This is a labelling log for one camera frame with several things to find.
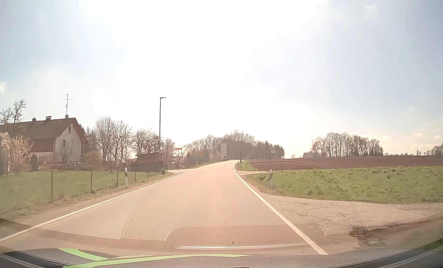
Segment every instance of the dirt patch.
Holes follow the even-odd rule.
[[[366,156],[366,157],[327,157],[250,160],[250,165],[260,171],[315,169],[315,168],[376,168],[376,167],[413,167],[443,166],[440,156]]]
[[[423,247],[443,239],[443,211],[409,223],[349,233],[361,247]]]

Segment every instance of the flowering tree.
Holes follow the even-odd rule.
[[[11,139],[10,143],[10,164],[15,169],[15,174],[18,175],[25,163],[30,159],[30,149],[33,143],[30,139],[25,139],[18,135]]]

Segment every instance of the white edge line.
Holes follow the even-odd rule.
[[[165,236],[165,238],[163,239],[164,241],[167,240],[167,238],[169,237],[169,234],[170,234],[171,232],[173,232],[173,230],[171,230],[171,231]]]
[[[281,215],[281,213],[279,213],[275,208],[273,208],[272,205],[270,205],[268,202],[266,202],[265,199],[263,199],[261,197],[261,195],[259,195],[255,190],[253,190],[237,173],[235,170],[235,165],[236,163],[233,165],[233,172],[235,173],[235,175],[238,177],[238,179],[240,179],[245,185],[246,187],[248,187],[258,198],[260,198],[261,201],[263,201],[263,203],[265,205],[267,205],[276,215],[278,215],[278,217],[280,217],[294,232],[296,232],[296,234],[298,234],[302,239],[304,239],[315,251],[317,251],[317,253],[321,254],[321,255],[328,255],[324,249],[322,249],[321,247],[319,247],[316,243],[314,243],[314,241],[312,241],[306,234],[304,234],[300,229],[298,229],[293,223],[291,223],[288,219],[286,219],[283,215]]]
[[[28,231],[31,231],[31,230],[33,230],[33,229],[39,228],[39,227],[41,227],[41,226],[43,226],[43,225],[46,225],[46,224],[48,224],[48,223],[52,223],[52,222],[57,221],[57,220],[59,220],[59,219],[65,218],[65,217],[67,217],[67,216],[71,216],[71,215],[76,214],[76,213],[78,213],[78,212],[81,212],[81,211],[83,211],[83,210],[87,210],[88,208],[92,208],[92,207],[95,207],[95,206],[97,206],[97,205],[104,204],[104,203],[106,203],[106,202],[109,202],[109,201],[111,201],[111,200],[114,200],[114,199],[116,199],[116,198],[120,198],[120,197],[126,196],[126,195],[128,195],[128,194],[132,194],[132,193],[134,193],[134,192],[140,191],[140,190],[145,189],[145,188],[150,187],[150,186],[154,186],[154,185],[156,185],[156,184],[159,184],[159,183],[164,182],[164,181],[166,181],[166,180],[173,179],[173,178],[178,177],[178,176],[183,175],[183,174],[184,174],[184,173],[181,173],[181,174],[175,175],[175,176],[170,177],[170,178],[167,178],[167,179],[165,179],[165,180],[163,180],[163,181],[159,181],[159,182],[157,182],[157,183],[154,183],[154,184],[151,184],[151,185],[147,185],[147,186],[145,186],[145,187],[139,188],[139,189],[134,190],[134,191],[132,191],[132,192],[128,192],[128,193],[125,193],[125,194],[123,194],[123,195],[120,195],[120,196],[117,196],[117,197],[114,197],[114,198],[111,198],[111,199],[108,199],[108,200],[102,201],[102,202],[100,202],[100,203],[90,205],[90,206],[85,207],[85,208],[82,208],[82,209],[80,209],[80,210],[76,210],[76,211],[74,211],[74,212],[71,212],[71,213],[69,213],[69,214],[63,215],[63,216],[58,217],[58,218],[56,218],[56,219],[52,219],[52,220],[49,220],[49,221],[47,221],[47,222],[40,223],[40,224],[38,224],[38,225],[36,225],[36,226],[33,226],[33,227],[30,227],[30,228],[24,229],[24,230],[22,230],[22,231],[20,231],[20,232],[18,232],[18,233],[14,233],[14,234],[11,234],[11,235],[9,235],[9,236],[7,236],[7,237],[1,238],[1,239],[0,239],[0,242],[5,241],[5,240],[7,240],[7,239],[10,239],[10,238],[12,238],[12,237],[15,237],[15,236],[17,236],[17,235],[21,235],[21,234],[26,233],[26,232],[28,232]]]

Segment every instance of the brown roof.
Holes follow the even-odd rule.
[[[7,124],[6,131],[5,125],[0,125],[0,132],[8,132],[10,136],[21,134],[30,139],[57,138],[71,123],[73,123],[81,141],[86,142],[86,137],[84,137],[78,121],[74,117]]]

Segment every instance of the tv antenna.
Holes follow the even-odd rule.
[[[62,95],[66,95],[66,99],[63,99],[63,100],[66,100],[66,105],[64,106],[64,107],[66,107],[66,113],[65,114],[68,114],[68,101],[71,101],[72,99],[69,98],[70,94],[68,94],[68,93],[62,94]]]

